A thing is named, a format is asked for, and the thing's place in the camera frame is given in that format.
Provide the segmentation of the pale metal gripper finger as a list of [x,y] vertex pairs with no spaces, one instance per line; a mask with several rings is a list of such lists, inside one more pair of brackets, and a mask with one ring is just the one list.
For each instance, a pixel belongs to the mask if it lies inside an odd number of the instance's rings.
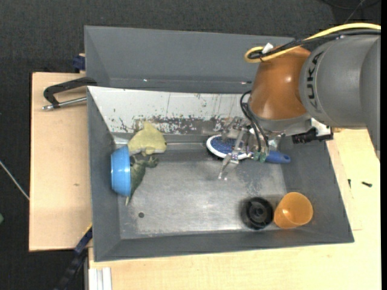
[[230,163],[230,158],[225,157],[222,161],[222,164],[221,164],[221,169],[220,169],[220,172],[218,174],[218,179],[223,179],[223,180],[227,179],[227,167],[228,167],[229,163]]
[[228,174],[231,173],[239,164],[239,159],[238,159],[238,155],[232,154],[232,153],[227,154],[226,157],[230,158],[230,163],[227,167],[227,176],[228,176]]

